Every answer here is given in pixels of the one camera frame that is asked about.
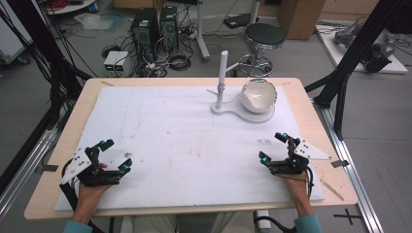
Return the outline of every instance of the white board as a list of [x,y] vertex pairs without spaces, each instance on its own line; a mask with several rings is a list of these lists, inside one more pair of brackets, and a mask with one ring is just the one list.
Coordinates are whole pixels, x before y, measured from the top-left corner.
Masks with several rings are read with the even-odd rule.
[[[125,154],[130,173],[103,196],[99,209],[188,207],[290,202],[283,179],[260,164],[258,153],[287,157],[276,132],[300,137],[281,87],[276,112],[263,124],[233,115],[213,115],[216,87],[102,88],[78,150],[101,140],[115,144],[100,161],[117,167]],[[241,90],[227,86],[223,100]],[[312,200],[324,200],[315,174]],[[63,194],[56,210],[71,210]]]
[[[322,26],[322,25],[317,25],[316,28],[318,30],[332,30],[333,27],[331,26]],[[329,34],[326,33],[321,33],[319,36],[322,39],[322,42],[327,50],[327,53],[329,54],[330,58],[332,59],[332,62],[335,66],[337,66],[342,60],[343,55],[347,51],[344,45],[336,45],[333,43],[333,38],[336,32],[332,32]],[[386,65],[382,70],[380,70],[378,73],[385,73],[385,74],[405,74],[408,72],[408,70],[394,57],[393,55],[390,55],[388,57],[389,60],[391,60],[392,63],[389,63]],[[363,67],[362,64],[358,64],[357,68],[355,68],[355,71],[359,72],[366,72],[366,69]]]

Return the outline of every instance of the bowl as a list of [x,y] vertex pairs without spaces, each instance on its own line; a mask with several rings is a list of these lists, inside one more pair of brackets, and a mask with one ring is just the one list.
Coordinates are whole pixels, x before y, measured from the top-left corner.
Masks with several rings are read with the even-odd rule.
[[277,96],[272,83],[265,79],[253,79],[243,85],[240,100],[247,110],[263,114],[273,107]]

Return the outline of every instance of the person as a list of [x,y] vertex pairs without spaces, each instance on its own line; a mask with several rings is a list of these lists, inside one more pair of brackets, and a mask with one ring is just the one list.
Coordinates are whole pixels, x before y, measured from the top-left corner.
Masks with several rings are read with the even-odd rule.
[[[322,233],[318,217],[314,215],[306,192],[306,174],[282,176],[290,191],[297,209],[298,218],[294,221],[297,233]],[[87,225],[93,217],[97,204],[110,185],[88,187],[80,183],[79,202],[71,220],[67,221],[63,233],[90,233]]]

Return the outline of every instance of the stool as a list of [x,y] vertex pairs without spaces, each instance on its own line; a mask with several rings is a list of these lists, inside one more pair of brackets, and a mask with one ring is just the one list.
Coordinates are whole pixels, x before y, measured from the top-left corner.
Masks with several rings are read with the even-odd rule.
[[256,55],[245,55],[239,59],[239,68],[249,77],[262,78],[272,73],[272,62],[263,56],[265,49],[275,50],[285,42],[285,33],[266,23],[253,23],[246,27],[246,41],[257,49]]

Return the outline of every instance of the black cross mark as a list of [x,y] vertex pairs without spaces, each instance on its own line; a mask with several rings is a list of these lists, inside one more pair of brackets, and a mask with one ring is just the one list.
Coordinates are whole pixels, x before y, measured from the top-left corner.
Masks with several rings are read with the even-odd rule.
[[361,219],[361,216],[351,216],[349,215],[349,211],[348,209],[345,209],[346,215],[333,215],[334,217],[347,217],[349,220],[349,223],[351,223],[351,225],[353,225],[354,223],[352,222],[352,218],[359,218]]

